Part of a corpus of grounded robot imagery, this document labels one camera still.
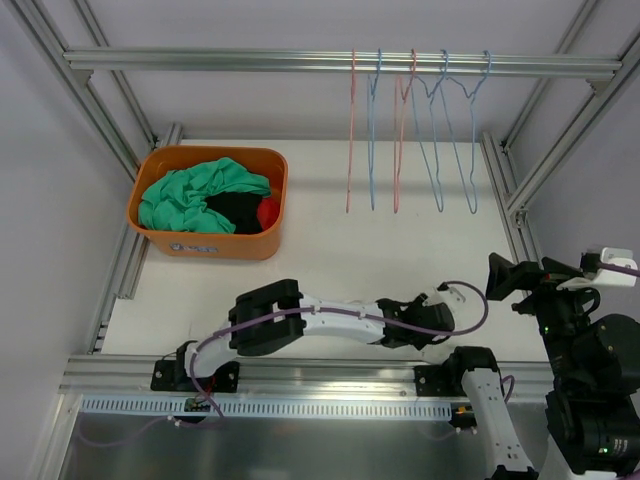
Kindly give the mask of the pink hanger with black top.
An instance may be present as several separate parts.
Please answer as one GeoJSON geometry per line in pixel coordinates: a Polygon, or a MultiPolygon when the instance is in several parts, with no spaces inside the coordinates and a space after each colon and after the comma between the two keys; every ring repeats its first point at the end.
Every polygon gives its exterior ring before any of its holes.
{"type": "Polygon", "coordinates": [[[394,84],[394,142],[393,142],[393,213],[397,214],[400,208],[401,169],[404,153],[404,132],[407,102],[412,91],[412,84],[416,74],[417,53],[411,50],[411,63],[407,84],[403,83],[403,77],[398,74],[394,84]]]}

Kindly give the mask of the green tank top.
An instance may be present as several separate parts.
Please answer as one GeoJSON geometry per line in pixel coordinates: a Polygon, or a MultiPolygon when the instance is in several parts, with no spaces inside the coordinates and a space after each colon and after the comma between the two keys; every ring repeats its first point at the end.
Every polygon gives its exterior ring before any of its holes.
{"type": "Polygon", "coordinates": [[[148,230],[233,234],[237,227],[206,199],[221,194],[271,196],[269,180],[229,157],[171,170],[143,191],[138,222],[148,230]]]}

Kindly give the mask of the red tank top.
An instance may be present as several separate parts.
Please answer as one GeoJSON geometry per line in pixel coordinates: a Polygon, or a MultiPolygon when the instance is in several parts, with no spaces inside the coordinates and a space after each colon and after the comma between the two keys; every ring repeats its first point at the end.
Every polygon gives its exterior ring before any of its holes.
{"type": "Polygon", "coordinates": [[[277,221],[280,205],[273,197],[265,197],[256,210],[256,218],[263,231],[270,229],[277,221]]]}

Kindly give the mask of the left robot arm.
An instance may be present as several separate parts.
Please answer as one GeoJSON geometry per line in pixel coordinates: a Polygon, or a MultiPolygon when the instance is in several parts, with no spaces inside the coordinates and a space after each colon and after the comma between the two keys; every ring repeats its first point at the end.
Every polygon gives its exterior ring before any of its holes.
{"type": "Polygon", "coordinates": [[[441,295],[434,300],[421,293],[411,301],[336,303],[303,293],[296,280],[284,279],[238,296],[226,324],[210,339],[181,345],[170,362],[167,387],[231,393],[235,388],[225,375],[238,371],[236,358],[267,356],[303,337],[421,350],[447,339],[454,327],[441,295]]]}

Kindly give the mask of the pink wire hanger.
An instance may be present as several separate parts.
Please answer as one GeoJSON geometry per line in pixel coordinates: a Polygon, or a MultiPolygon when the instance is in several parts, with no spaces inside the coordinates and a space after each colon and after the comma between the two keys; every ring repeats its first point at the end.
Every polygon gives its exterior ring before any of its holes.
{"type": "Polygon", "coordinates": [[[345,213],[349,213],[351,209],[351,190],[352,190],[352,172],[353,172],[353,148],[355,133],[355,100],[356,100],[356,52],[351,50],[351,69],[350,69],[350,103],[349,103],[349,144],[348,144],[348,161],[347,161],[347,186],[345,213]]]}

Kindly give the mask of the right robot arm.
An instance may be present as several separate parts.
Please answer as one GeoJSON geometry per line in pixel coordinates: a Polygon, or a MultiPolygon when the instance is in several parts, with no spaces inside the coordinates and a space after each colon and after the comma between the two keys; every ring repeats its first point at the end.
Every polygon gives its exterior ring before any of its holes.
{"type": "Polygon", "coordinates": [[[639,323],[622,314],[596,321],[602,287],[632,287],[639,277],[629,250],[588,251],[572,268],[545,257],[515,264],[492,253],[486,298],[516,290],[512,306],[538,325],[553,387],[546,395],[548,440],[543,467],[534,469],[502,397],[501,374],[490,349],[458,347],[445,361],[448,388],[467,397],[489,479],[630,479],[638,477],[639,323]]]}

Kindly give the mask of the blue hanger with green top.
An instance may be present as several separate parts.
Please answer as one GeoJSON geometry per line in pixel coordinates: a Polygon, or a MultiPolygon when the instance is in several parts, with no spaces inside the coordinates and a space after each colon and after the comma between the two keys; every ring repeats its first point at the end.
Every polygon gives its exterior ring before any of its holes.
{"type": "Polygon", "coordinates": [[[442,183],[440,180],[440,158],[439,158],[439,149],[438,149],[438,136],[437,136],[437,127],[434,118],[434,101],[436,94],[440,91],[440,87],[442,82],[445,79],[446,74],[448,73],[449,66],[449,53],[446,49],[441,50],[442,59],[444,61],[444,66],[440,69],[440,76],[435,81],[432,86],[429,86],[427,82],[422,78],[417,76],[419,84],[423,87],[426,108],[429,115],[429,125],[431,128],[431,142],[433,146],[433,162],[430,163],[429,156],[426,153],[426,149],[424,147],[423,135],[420,127],[419,113],[416,101],[416,94],[411,92],[411,106],[412,106],[412,114],[414,120],[414,130],[415,130],[415,138],[418,143],[420,153],[424,162],[424,166],[426,168],[429,184],[431,187],[431,192],[434,197],[434,202],[436,205],[436,209],[438,213],[443,213],[445,210],[445,201],[443,195],[442,183]]]}

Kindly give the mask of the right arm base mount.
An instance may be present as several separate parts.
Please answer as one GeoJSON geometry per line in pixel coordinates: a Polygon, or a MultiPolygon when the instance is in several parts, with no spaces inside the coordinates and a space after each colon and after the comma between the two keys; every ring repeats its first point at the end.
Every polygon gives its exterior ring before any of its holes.
{"type": "Polygon", "coordinates": [[[463,370],[448,365],[420,365],[413,368],[417,397],[465,397],[463,370]]]}

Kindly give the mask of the black tank top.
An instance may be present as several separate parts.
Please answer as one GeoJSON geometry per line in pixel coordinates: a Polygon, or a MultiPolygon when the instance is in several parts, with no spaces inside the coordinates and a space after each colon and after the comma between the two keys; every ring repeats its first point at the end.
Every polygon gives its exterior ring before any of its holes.
{"type": "Polygon", "coordinates": [[[254,193],[224,192],[205,198],[208,209],[221,214],[234,227],[235,234],[258,234],[263,227],[258,208],[263,197],[254,193]]]}

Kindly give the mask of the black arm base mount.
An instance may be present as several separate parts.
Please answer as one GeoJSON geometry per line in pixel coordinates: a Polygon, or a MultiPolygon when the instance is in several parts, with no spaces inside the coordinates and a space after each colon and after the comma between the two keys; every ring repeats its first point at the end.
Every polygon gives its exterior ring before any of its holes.
{"type": "MultiPolygon", "coordinates": [[[[198,384],[208,393],[236,393],[239,374],[240,364],[231,361],[218,368],[212,376],[199,378],[198,384]]],[[[183,365],[174,359],[161,359],[155,362],[150,390],[156,392],[197,391],[183,365]]]]}

